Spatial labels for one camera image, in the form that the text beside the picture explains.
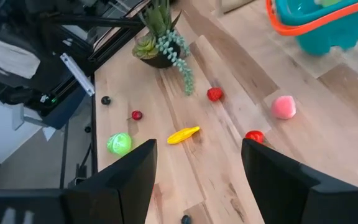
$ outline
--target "orange basket handle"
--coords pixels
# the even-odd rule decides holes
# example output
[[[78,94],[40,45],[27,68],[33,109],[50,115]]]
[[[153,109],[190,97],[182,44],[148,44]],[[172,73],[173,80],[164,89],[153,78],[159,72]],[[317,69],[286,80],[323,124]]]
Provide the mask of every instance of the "orange basket handle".
[[[270,23],[279,34],[287,35],[287,36],[298,36],[298,35],[305,34],[331,21],[335,21],[344,16],[348,16],[350,14],[358,12],[358,2],[357,2],[351,4],[350,6],[344,7],[340,10],[327,14],[323,17],[320,17],[315,21],[311,21],[309,23],[300,26],[287,26],[282,24],[278,20],[278,18],[275,15],[275,12],[273,11],[272,5],[273,5],[272,0],[266,0],[266,10],[267,10],[268,18],[270,19]]]

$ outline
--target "green ball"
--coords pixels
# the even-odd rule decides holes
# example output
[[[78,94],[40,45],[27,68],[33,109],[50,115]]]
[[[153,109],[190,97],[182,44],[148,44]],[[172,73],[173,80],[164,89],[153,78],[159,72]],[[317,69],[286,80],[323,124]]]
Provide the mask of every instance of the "green ball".
[[[127,133],[118,133],[109,138],[107,141],[107,149],[111,153],[125,156],[131,151],[132,139]]]

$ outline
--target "teal basket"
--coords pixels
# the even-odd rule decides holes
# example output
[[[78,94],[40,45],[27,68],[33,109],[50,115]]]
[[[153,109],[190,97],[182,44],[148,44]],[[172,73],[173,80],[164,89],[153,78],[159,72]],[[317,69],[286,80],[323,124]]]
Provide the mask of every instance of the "teal basket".
[[[313,0],[287,0],[286,4],[286,0],[276,1],[275,12],[271,0],[266,0],[273,28],[281,35],[295,36],[305,52],[323,55],[332,46],[346,50],[356,45],[358,1],[343,0],[325,8],[317,6]]]

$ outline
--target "pink ball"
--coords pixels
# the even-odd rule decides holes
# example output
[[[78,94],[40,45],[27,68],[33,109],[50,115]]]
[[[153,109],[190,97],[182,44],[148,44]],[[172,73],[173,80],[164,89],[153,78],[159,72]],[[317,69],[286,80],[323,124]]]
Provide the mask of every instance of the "pink ball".
[[[276,118],[290,119],[296,114],[295,100],[292,96],[280,96],[273,101],[271,110]]]

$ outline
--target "yellow toy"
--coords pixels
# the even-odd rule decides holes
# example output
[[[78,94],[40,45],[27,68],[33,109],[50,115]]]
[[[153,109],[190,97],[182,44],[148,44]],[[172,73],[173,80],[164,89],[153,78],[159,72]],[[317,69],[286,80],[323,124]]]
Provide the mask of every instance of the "yellow toy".
[[[168,144],[178,144],[181,141],[184,141],[188,139],[192,134],[196,133],[198,130],[200,130],[199,126],[195,126],[194,128],[185,128],[180,131],[178,131],[175,134],[172,134],[167,139]]]

